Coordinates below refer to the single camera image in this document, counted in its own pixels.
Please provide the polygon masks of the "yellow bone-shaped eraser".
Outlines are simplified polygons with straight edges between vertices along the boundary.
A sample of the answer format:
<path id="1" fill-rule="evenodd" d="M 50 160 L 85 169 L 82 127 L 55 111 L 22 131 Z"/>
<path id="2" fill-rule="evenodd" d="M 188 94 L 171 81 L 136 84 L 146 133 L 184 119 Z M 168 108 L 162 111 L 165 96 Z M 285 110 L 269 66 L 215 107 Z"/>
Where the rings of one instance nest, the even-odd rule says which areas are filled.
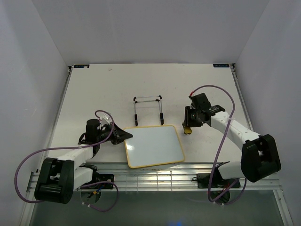
<path id="1" fill-rule="evenodd" d="M 185 135 L 190 135 L 192 133 L 192 130 L 190 127 L 184 127 L 183 132 Z"/>

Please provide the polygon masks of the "yellow-framed whiteboard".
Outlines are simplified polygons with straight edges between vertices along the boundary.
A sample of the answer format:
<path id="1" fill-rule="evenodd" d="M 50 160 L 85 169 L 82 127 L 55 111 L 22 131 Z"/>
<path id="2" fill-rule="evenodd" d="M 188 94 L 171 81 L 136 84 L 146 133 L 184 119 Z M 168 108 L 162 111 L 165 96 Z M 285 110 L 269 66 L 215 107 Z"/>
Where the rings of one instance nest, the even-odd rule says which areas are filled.
<path id="1" fill-rule="evenodd" d="M 133 137 L 126 139 L 128 166 L 132 169 L 179 163 L 185 155 L 173 125 L 125 128 Z"/>

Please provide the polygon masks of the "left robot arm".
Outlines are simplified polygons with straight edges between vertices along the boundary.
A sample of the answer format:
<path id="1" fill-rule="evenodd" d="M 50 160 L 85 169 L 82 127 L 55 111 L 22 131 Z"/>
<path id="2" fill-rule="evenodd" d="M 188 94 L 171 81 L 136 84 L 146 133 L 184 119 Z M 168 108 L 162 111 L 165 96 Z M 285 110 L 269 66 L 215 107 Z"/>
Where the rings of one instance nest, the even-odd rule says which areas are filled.
<path id="1" fill-rule="evenodd" d="M 97 119 L 86 123 L 86 131 L 79 137 L 79 146 L 57 158 L 46 158 L 40 169 L 34 197 L 39 201 L 67 204 L 74 190 L 84 186 L 97 194 L 101 189 L 113 188 L 113 175 L 98 173 L 97 167 L 86 162 L 96 156 L 100 142 L 118 145 L 133 135 L 111 122 L 104 125 Z"/>

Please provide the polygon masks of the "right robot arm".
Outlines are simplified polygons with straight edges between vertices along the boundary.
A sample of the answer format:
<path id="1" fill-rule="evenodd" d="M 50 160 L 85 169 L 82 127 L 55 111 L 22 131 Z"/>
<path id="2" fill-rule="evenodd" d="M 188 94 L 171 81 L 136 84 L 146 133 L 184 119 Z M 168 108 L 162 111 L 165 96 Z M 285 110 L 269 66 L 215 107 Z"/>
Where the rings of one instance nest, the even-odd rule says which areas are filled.
<path id="1" fill-rule="evenodd" d="M 226 135 L 241 151 L 239 161 L 223 162 L 215 166 L 209 182 L 225 186 L 230 179 L 245 178 L 257 182 L 281 170 L 277 145 L 273 136 L 260 135 L 232 119 L 220 105 L 211 105 L 205 93 L 190 97 L 182 123 L 184 134 L 206 124 Z"/>

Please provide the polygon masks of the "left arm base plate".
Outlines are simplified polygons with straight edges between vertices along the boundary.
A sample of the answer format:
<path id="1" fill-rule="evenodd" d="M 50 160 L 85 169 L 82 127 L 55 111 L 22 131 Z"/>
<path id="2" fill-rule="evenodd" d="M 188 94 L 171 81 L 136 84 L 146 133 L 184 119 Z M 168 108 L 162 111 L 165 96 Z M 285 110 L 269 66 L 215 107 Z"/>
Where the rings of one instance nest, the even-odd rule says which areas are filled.
<path id="1" fill-rule="evenodd" d="M 92 180 L 83 184 L 80 188 L 84 189 L 112 189 L 114 187 L 114 174 L 96 174 Z"/>

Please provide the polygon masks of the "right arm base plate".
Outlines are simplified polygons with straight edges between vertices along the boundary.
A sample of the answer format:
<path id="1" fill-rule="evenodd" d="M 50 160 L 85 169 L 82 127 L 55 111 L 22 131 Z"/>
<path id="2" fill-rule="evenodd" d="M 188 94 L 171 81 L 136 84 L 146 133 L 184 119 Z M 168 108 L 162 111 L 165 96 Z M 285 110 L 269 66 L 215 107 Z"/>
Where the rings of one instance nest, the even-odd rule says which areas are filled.
<path id="1" fill-rule="evenodd" d="M 205 189 L 209 186 L 209 179 L 210 174 L 197 174 L 195 177 L 192 178 L 193 182 L 197 183 L 197 188 L 199 189 Z M 220 179 L 216 176 L 213 176 L 212 179 L 212 188 L 227 188 L 229 187 L 233 182 L 235 182 L 235 179 Z"/>

